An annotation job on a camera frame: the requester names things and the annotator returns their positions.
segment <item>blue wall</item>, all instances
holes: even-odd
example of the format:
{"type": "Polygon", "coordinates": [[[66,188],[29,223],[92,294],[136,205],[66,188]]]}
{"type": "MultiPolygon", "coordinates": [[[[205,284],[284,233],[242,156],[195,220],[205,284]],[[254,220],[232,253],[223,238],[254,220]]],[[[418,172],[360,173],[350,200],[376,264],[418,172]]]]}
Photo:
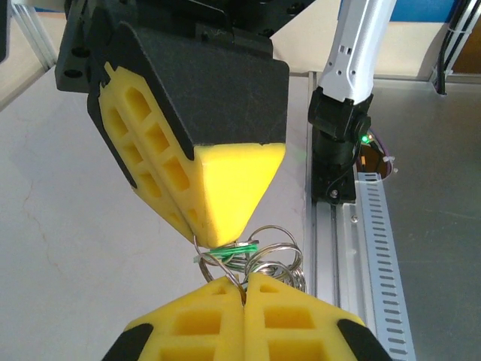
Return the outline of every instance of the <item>blue wall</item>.
{"type": "Polygon", "coordinates": [[[391,21],[447,23],[455,4],[456,0],[398,0],[391,21]]]}

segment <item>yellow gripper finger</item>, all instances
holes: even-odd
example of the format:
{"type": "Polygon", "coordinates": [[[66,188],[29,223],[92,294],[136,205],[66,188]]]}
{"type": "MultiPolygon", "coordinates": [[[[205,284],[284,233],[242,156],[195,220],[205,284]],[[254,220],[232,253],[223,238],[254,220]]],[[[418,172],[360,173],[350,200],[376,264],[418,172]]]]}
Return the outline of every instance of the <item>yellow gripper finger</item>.
{"type": "Polygon", "coordinates": [[[209,248],[235,241],[280,167],[285,139],[192,144],[188,156],[179,141],[184,132],[168,121],[146,80],[120,66],[105,69],[101,118],[134,191],[190,241],[196,235],[209,248]]]}

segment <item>metal slot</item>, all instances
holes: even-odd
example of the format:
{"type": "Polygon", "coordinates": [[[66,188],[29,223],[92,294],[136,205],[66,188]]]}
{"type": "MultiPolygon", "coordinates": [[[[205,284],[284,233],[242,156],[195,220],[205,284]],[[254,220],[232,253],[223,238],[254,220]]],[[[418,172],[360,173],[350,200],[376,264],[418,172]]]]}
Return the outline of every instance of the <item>metal slot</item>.
{"type": "Polygon", "coordinates": [[[392,359],[415,360],[383,183],[376,173],[360,173],[358,179],[377,337],[392,359]]]}

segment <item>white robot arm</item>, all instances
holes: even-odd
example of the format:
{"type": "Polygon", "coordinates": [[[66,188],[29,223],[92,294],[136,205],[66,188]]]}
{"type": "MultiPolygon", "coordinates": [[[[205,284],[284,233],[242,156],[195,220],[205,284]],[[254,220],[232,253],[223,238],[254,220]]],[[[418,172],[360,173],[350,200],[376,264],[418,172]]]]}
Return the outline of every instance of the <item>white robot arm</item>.
{"type": "Polygon", "coordinates": [[[363,102],[373,88],[374,67],[396,0],[345,0],[334,43],[319,81],[339,102],[363,102]]]}

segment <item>black bracket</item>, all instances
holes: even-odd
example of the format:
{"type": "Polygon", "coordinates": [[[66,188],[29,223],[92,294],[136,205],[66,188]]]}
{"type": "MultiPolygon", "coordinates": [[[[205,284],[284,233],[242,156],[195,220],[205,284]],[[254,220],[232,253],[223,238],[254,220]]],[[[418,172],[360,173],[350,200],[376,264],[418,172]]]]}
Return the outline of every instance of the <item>black bracket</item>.
{"type": "Polygon", "coordinates": [[[309,105],[313,125],[312,198],[331,204],[355,201],[352,167],[358,157],[360,139],[371,126],[368,109],[373,95],[354,105],[339,102],[318,87],[309,105]]]}

